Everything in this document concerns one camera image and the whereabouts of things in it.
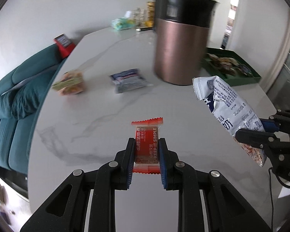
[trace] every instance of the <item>metal screw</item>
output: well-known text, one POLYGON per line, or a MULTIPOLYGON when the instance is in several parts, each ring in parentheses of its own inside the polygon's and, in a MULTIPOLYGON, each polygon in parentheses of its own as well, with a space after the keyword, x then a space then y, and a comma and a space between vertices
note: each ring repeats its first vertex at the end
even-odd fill
POLYGON ((178 161, 178 162, 175 163, 175 166, 177 166, 177 167, 184 167, 185 164, 182 161, 178 161))
POLYGON ((73 175, 74 176, 80 176, 82 174, 82 170, 81 169, 75 169, 74 171, 73 171, 73 175))
POLYGON ((110 167, 116 167, 116 166, 118 166, 118 162, 116 162, 116 161, 111 161, 109 164, 108 164, 110 167))
POLYGON ((220 173, 218 171, 211 171, 212 177, 219 177, 220 173))
POLYGON ((283 160, 285 159, 285 157, 284 157, 283 154, 280 154, 280 155, 278 156, 278 158, 279 158, 280 161, 283 161, 283 160))

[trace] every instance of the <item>rose gold trash can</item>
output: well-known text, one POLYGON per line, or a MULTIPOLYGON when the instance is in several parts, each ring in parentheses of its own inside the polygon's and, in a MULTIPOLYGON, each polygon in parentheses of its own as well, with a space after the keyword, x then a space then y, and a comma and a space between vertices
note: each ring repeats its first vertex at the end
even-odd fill
POLYGON ((156 0, 154 70, 162 80, 191 85, 199 75, 215 0, 156 0))

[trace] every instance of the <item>sofa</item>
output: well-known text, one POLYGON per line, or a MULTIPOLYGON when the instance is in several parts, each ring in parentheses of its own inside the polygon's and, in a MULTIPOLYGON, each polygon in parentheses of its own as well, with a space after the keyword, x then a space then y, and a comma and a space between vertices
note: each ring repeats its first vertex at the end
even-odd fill
POLYGON ((39 111, 65 60, 53 44, 0 80, 0 167, 28 173, 39 111))

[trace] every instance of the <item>green tray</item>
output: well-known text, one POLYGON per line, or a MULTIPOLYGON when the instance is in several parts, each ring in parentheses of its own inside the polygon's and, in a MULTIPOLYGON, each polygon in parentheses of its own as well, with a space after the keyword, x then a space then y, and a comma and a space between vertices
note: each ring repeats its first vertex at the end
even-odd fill
POLYGON ((218 57, 232 57, 237 60, 239 63, 246 65, 251 69, 253 77, 247 77, 244 74, 238 76, 232 76, 229 74, 222 74, 214 65, 211 63, 211 59, 206 56, 202 59, 202 66, 211 76, 219 76, 230 86, 237 85, 246 85, 246 84, 255 84, 258 83, 261 79, 261 76, 248 64, 244 59, 237 55, 234 51, 222 50, 216 48, 206 48, 206 53, 214 54, 218 57))

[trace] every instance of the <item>orange snack package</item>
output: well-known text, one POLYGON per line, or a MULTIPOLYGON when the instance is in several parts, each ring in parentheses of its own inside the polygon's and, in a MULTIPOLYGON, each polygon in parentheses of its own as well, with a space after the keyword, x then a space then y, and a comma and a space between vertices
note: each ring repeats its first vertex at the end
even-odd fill
POLYGON ((160 173, 158 129, 163 118, 134 121, 135 132, 135 164, 134 173, 160 173))

